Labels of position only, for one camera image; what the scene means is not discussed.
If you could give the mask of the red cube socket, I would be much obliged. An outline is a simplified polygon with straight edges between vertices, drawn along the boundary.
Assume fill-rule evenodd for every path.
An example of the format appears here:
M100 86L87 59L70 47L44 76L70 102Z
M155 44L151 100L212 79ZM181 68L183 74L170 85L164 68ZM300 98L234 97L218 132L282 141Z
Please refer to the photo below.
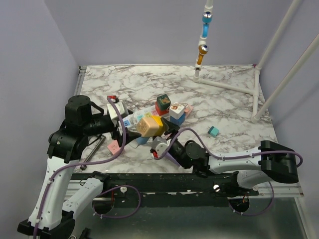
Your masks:
M159 116L164 116L164 115L167 115L169 113L169 111L167 109L161 110L157 103L155 103L155 109L156 109L156 112Z

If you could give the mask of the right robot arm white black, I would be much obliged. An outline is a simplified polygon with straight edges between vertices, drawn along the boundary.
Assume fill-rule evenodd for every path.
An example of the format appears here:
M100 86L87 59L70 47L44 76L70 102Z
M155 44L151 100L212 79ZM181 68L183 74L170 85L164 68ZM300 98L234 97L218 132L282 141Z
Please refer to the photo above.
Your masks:
M184 169L192 169L193 174L207 178L225 172L234 172L235 178L229 183L230 191L241 195L247 189L267 182L283 184L298 183L298 167L303 159L293 149L278 143L263 140L258 147L233 153L213 154L203 141L189 140L181 144L177 138L186 131L166 119L162 119L166 139L154 136L152 151L155 159L167 154Z

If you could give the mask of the white power strip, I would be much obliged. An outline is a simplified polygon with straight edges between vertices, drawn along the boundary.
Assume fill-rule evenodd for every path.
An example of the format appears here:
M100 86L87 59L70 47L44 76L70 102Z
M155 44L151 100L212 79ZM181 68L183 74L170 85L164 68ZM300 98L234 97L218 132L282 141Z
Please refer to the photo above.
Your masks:
M135 128L136 124L144 117L159 116L156 105L141 108L140 110L128 110L129 115L123 118L127 129Z

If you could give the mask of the white PVC pipe frame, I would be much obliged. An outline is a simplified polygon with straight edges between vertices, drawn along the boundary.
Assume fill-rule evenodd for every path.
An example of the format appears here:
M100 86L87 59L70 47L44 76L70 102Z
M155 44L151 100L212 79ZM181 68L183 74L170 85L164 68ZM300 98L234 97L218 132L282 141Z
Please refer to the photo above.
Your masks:
M235 86L222 80L211 80L203 71L203 62L206 56L207 41L212 37L212 23L207 22L212 17L217 6L213 0L208 0L204 7L205 15L202 21L205 24L206 37L200 36L198 42L198 56L194 65L193 80L197 83L220 87L252 96L253 123L260 121L267 110L274 109L279 95L287 96L284 87L305 63L317 60L319 52L319 2L317 0L294 0L289 6L283 20L270 39L261 59L255 66L253 87Z

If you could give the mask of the pink cube socket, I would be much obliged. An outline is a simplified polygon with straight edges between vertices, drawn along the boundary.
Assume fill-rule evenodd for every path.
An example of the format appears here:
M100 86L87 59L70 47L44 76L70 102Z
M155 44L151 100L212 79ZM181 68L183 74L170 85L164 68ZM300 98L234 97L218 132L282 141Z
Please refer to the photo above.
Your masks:
M112 155L118 154L118 152L121 149L121 147L118 145L118 142L116 140L113 140L112 142L110 142L108 144L107 148Z

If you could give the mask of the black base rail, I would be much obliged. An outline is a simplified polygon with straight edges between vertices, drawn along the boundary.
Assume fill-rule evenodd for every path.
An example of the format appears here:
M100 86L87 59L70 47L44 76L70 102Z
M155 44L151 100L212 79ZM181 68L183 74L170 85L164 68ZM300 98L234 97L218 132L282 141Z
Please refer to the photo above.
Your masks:
M113 192L93 201L98 212L112 208L135 209L172 207L227 207L228 200L237 196L257 196L252 189L241 189L236 173L224 173L201 178L190 173L74 173L72 180L84 182L89 177L103 181L103 191Z

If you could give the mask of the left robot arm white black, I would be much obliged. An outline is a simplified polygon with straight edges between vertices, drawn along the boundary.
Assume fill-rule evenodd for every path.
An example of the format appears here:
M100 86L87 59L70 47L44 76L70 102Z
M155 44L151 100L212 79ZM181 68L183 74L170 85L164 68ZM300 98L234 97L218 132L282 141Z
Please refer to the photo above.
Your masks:
M89 137L110 133L121 148L140 134L128 131L123 118L132 111L116 96L108 96L107 110L97 106L88 96L72 96L65 106L65 119L58 131L49 137L47 169L36 206L28 219L20 222L17 231L35 239L67 239L77 216L95 196L110 193L109 182L91 178L69 201L67 188Z

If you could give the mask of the blue cube socket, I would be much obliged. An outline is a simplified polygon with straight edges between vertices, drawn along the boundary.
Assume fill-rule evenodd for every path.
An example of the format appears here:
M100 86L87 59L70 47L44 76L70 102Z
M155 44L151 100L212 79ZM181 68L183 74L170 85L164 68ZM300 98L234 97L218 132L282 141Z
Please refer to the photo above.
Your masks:
M184 113L180 118L175 119L174 117L170 116L169 121L175 125L181 126L185 121L186 113Z

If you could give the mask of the beige cube socket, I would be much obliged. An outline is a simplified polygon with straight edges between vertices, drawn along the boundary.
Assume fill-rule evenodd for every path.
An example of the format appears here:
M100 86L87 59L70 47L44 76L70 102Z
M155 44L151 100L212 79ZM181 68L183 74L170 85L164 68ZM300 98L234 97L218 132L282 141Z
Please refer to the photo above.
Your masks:
M142 137L152 137L156 133L158 125L152 117L141 118L136 125L136 130Z

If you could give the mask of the dark green cube socket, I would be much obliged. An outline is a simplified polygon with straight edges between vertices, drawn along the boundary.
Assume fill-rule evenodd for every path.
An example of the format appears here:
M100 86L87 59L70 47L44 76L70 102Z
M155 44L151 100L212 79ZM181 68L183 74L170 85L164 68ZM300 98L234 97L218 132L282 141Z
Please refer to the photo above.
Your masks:
M157 97L157 105L160 111L164 111L170 107L171 101L167 94L163 94Z

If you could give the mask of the white tiger cube socket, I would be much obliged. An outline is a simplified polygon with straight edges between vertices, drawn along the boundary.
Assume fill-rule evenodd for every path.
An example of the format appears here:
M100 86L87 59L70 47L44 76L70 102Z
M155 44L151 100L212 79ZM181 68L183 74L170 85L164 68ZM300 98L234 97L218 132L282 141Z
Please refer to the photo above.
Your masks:
M169 116L178 120L184 114L187 103L174 103L169 107Z

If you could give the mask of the light blue plug adapter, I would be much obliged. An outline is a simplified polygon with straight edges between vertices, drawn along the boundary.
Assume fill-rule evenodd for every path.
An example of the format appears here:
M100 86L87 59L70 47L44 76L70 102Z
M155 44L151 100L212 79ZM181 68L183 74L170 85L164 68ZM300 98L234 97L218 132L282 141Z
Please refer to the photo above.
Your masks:
M136 142L138 145L144 145L147 143L148 140L149 140L149 137L138 137L136 139Z

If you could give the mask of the purple USB power strip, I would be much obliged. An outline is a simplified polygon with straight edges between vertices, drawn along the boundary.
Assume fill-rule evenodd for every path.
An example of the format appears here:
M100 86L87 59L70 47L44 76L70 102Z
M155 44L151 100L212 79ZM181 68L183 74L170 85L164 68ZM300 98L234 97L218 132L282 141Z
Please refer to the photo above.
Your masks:
M169 153L166 154L166 158L169 159L173 164L175 164L177 167L180 167L180 164L174 159L173 156L171 156Z

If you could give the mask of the yellow cube socket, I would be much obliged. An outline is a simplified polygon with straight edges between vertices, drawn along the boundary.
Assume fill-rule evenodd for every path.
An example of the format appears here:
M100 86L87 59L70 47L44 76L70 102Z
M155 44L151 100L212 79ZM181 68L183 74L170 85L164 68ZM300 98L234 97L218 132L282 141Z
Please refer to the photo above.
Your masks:
M152 116L152 118L155 120L155 122L158 125L158 129L157 129L156 133L154 134L154 136L162 136L163 133L165 132L165 127L164 127L163 122L162 122L162 117L161 116Z

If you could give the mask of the blue orange pipe stand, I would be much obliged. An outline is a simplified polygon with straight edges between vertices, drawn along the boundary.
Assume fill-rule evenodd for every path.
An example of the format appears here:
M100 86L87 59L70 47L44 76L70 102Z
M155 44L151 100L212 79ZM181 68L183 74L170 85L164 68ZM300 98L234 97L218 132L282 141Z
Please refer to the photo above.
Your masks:
M212 17L213 17L213 3L214 3L213 0L207 0L204 7L204 12L202 14L202 32L198 42L198 57L196 59L196 64L194 67L194 70L195 70L194 76L196 78L199 77L203 58L209 51L209 47L206 44L206 40L209 33L209 26L212 22Z

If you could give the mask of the pink power strip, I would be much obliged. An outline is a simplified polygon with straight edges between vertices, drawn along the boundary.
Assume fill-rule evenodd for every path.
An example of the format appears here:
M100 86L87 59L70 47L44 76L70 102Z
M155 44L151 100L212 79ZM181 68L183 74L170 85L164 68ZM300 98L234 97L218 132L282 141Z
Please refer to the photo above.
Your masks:
M190 113L193 111L193 106L190 104L187 104L184 108L185 117L189 117Z

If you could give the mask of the teal plug adapter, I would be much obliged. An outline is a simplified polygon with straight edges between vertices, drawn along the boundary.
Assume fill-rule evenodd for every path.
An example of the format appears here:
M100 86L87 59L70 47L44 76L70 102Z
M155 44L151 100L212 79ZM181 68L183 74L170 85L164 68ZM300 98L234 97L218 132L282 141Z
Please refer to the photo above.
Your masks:
M211 126L210 129L208 130L208 134L212 137L217 137L219 134L219 129L214 126Z

